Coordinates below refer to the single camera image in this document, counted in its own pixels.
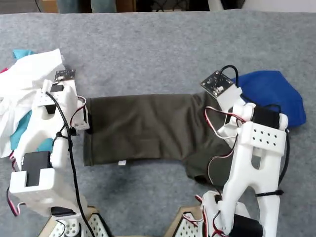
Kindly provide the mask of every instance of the white fabric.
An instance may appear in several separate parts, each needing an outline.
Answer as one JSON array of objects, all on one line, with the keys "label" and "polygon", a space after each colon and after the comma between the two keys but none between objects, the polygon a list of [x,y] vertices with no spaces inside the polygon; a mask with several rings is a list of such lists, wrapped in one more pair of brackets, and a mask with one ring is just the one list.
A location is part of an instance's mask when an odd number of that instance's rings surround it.
[{"label": "white fabric", "polygon": [[56,71],[64,69],[60,50],[56,49],[23,57],[0,74],[0,157],[10,154],[10,136],[31,110],[43,80],[53,80]]}]

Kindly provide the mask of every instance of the blue fabric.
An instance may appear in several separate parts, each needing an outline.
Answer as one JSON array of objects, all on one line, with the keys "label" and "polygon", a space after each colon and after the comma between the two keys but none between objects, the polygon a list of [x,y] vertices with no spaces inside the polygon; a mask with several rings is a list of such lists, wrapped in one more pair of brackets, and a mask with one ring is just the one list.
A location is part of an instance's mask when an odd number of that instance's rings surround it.
[{"label": "blue fabric", "polygon": [[239,77],[244,95],[258,105],[278,104],[288,117],[288,127],[306,123],[303,99],[279,71],[256,71]]},{"label": "blue fabric", "polygon": [[13,50],[13,58],[16,60],[19,60],[20,58],[23,58],[25,56],[35,54],[33,51],[30,50],[24,50],[24,49],[14,49]]},{"label": "blue fabric", "polygon": [[[20,58],[23,58],[25,56],[35,54],[34,52],[30,50],[23,50],[23,49],[15,49],[13,50],[13,57],[16,60],[19,60]],[[22,134],[25,132],[26,128],[28,127],[30,118],[32,115],[32,111],[29,111],[26,115],[24,115],[23,118],[19,121],[18,127],[15,130],[15,132],[10,136],[10,143],[11,143],[11,150],[15,150],[19,144],[20,138]],[[45,139],[37,148],[37,152],[43,152],[43,151],[50,151],[53,150],[53,139],[48,138]]]}]

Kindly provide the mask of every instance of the olive green cloth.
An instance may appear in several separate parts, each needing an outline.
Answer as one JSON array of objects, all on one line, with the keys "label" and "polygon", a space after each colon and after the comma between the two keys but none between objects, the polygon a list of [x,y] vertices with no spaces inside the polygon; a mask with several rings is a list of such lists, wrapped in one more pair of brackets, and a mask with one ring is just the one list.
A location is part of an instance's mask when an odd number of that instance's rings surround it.
[{"label": "olive green cloth", "polygon": [[[205,106],[218,107],[206,92],[88,99],[92,128],[84,136],[84,164],[177,159],[184,163],[189,177],[208,181],[207,163],[230,148],[205,121]],[[216,129],[223,125],[224,115],[211,111],[208,116]],[[210,168],[218,186],[228,179],[232,162],[222,160],[214,161]]]}]

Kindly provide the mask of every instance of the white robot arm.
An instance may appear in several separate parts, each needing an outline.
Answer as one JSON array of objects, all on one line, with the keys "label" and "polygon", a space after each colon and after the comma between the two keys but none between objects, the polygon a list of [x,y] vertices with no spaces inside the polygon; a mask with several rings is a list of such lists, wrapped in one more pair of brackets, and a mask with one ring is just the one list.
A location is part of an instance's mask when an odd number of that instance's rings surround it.
[{"label": "white robot arm", "polygon": [[[284,155],[286,128],[288,124],[287,116],[281,113],[267,111],[253,103],[245,103],[241,98],[235,101],[226,96],[225,84],[223,80],[229,81],[225,75],[223,79],[214,83],[214,77],[209,77],[202,83],[210,82],[210,87],[205,88],[210,94],[214,91],[222,90],[219,104],[223,110],[229,109],[229,104],[234,103],[233,113],[242,118],[241,123],[236,117],[230,117],[229,122],[218,130],[224,137],[234,136],[236,138],[227,139],[228,144],[234,148],[233,162],[230,176],[224,185],[223,193],[209,191],[202,198],[202,208],[206,213],[208,224],[208,234],[215,236],[258,236],[275,237],[277,234],[277,220],[279,213],[278,189],[279,170],[281,158]],[[241,92],[235,85],[228,85],[233,95]],[[260,167],[253,167],[251,160],[253,156],[260,157]],[[259,223],[250,219],[245,206],[238,202],[246,188],[250,186],[256,192],[256,197],[260,208]],[[253,225],[248,230],[243,230],[242,225]]]},{"label": "white robot arm", "polygon": [[[74,71],[67,73],[71,75],[70,78],[59,76],[54,83],[45,80],[42,89],[36,94],[27,130],[21,136],[13,154],[20,171],[11,175],[10,192],[42,216],[63,220],[65,226],[71,224],[78,227],[81,223],[83,233],[86,200],[77,190],[74,192],[62,175],[66,169],[68,149],[71,149],[63,116],[67,126],[71,119],[74,124],[86,129],[89,128],[89,123],[87,109],[77,109],[85,104],[77,99],[72,76]],[[57,101],[63,115],[47,92]],[[36,152],[37,147],[48,138],[53,139],[52,153]],[[76,236],[79,230],[80,228],[74,229],[68,236]]]}]

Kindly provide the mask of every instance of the gray carpet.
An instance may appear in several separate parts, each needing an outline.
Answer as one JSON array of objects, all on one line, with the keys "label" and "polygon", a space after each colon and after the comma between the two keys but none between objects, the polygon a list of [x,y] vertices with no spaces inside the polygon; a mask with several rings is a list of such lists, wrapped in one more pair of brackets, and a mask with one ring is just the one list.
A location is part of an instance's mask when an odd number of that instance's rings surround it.
[{"label": "gray carpet", "polygon": [[[77,70],[78,93],[86,97],[199,92],[199,82],[226,64],[241,74],[280,70],[302,94],[308,122],[291,131],[278,236],[315,235],[316,14],[0,15],[0,37],[2,68],[13,64],[13,49],[61,48],[66,64]],[[194,194],[208,190],[187,178],[175,161],[83,167],[82,134],[74,149],[79,188],[115,235],[161,236],[180,206],[196,204]],[[34,237],[46,218],[24,207],[21,217],[13,217],[5,201],[9,162],[1,160],[0,169],[1,236]],[[258,214],[251,190],[242,200]]]}]

